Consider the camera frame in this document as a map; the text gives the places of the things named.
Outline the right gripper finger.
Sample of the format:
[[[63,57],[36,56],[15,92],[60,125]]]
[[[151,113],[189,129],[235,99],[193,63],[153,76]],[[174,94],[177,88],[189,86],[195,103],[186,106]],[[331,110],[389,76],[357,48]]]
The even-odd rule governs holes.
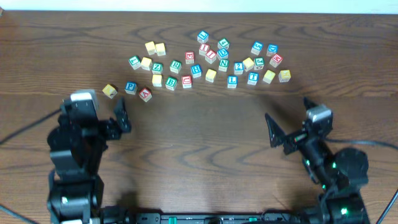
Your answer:
[[[312,108],[317,107],[317,104],[315,102],[313,102],[312,100],[308,99],[307,97],[303,98],[303,103],[304,103],[306,110],[310,110]]]
[[[284,131],[268,113],[265,114],[265,119],[269,130],[269,140],[271,147],[282,145],[285,141]]]

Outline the green B block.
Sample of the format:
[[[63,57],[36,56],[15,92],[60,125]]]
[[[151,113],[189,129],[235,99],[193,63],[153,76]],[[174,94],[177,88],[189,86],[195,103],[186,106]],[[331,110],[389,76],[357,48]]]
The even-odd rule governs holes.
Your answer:
[[[165,87],[168,90],[174,91],[177,86],[177,79],[174,77],[168,77],[165,82]]]

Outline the green R block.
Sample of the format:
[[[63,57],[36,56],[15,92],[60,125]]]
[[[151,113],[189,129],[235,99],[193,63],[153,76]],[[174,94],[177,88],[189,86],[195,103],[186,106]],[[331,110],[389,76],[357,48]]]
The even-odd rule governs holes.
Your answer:
[[[182,63],[179,62],[178,60],[172,60],[170,63],[170,71],[172,73],[178,74],[181,71],[182,68]]]

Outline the yellow block cluster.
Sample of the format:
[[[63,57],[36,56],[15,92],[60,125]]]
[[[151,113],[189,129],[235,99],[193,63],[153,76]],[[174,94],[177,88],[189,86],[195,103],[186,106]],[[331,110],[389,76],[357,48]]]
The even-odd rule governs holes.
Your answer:
[[[254,61],[252,58],[248,57],[243,60],[244,71],[248,72],[254,67]]]

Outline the yellow O block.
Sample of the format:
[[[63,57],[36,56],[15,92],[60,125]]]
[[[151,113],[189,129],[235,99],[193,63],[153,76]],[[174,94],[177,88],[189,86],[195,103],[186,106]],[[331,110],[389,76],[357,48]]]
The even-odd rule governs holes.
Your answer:
[[[205,75],[205,80],[213,83],[216,78],[216,71],[212,69],[208,69]]]

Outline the red A block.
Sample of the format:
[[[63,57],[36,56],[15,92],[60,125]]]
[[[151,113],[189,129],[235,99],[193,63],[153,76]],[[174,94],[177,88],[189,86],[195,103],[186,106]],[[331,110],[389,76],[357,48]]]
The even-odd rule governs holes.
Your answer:
[[[148,102],[152,98],[152,93],[149,88],[145,87],[139,91],[139,97],[144,101]]]

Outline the yellow block lower left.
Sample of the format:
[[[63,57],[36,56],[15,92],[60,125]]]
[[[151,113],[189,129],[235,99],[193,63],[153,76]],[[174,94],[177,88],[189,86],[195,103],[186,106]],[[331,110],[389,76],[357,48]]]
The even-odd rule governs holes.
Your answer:
[[[152,76],[152,84],[154,87],[162,86],[162,75],[155,74]]]

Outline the green Z block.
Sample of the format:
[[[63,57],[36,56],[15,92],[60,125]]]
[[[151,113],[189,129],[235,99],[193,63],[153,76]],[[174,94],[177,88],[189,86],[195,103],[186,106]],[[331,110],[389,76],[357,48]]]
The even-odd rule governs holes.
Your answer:
[[[152,73],[154,75],[161,75],[163,72],[163,65],[161,63],[154,63],[152,66]]]

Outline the blue T block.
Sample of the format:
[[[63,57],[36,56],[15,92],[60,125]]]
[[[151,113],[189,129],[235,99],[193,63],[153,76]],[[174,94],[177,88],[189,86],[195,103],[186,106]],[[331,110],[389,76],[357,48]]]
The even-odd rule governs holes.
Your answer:
[[[256,72],[250,72],[248,75],[248,85],[256,85],[259,80],[259,74]]]

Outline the green J block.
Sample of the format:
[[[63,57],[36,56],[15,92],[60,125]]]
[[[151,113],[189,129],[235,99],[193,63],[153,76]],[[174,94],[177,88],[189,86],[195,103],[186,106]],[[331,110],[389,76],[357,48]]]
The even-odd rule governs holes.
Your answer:
[[[257,57],[254,59],[254,70],[262,70],[265,66],[264,58]]]

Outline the yellow block top left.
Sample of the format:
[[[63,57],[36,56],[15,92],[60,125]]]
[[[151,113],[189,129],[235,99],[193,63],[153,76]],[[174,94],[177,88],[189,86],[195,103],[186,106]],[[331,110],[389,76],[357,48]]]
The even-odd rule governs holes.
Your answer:
[[[145,43],[145,47],[149,55],[154,55],[157,53],[157,49],[153,41]]]

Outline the blue 2 block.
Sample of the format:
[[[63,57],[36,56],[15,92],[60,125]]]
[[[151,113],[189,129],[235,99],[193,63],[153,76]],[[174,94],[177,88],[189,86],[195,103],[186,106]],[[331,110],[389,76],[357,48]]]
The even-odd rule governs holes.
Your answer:
[[[242,62],[235,62],[234,63],[234,74],[235,75],[242,75],[244,71],[244,65]]]

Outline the blue D block centre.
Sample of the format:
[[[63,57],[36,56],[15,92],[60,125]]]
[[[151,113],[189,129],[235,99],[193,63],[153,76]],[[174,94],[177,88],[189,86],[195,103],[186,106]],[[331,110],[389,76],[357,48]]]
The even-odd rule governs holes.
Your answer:
[[[218,58],[219,60],[221,60],[221,59],[228,59],[228,57],[229,57],[229,52],[228,52],[226,49],[219,49],[219,50],[217,51],[217,58]]]

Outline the green 4 block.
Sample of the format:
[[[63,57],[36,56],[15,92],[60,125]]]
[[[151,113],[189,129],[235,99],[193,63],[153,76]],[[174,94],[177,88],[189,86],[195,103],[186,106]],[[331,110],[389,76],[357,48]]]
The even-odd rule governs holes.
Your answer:
[[[219,49],[226,49],[228,50],[230,46],[230,42],[227,38],[222,38],[218,41],[218,48]]]

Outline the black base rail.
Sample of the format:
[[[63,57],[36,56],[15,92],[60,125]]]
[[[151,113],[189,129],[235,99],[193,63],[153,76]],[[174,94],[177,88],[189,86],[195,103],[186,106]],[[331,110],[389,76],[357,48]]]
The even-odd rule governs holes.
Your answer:
[[[289,213],[264,212],[261,214],[221,214],[221,213],[136,213],[105,215],[101,223],[130,224],[241,224],[241,223],[305,223],[298,216]]]

